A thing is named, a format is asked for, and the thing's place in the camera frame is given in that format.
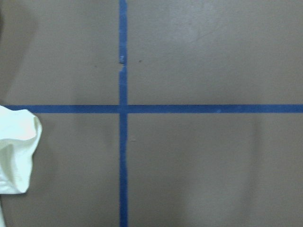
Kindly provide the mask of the cream long-sleeve printed shirt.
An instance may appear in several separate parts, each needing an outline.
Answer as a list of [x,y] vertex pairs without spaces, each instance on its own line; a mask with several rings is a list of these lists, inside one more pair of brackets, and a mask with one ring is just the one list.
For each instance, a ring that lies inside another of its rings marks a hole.
[[37,116],[28,110],[0,107],[0,193],[26,193],[33,155],[42,134]]

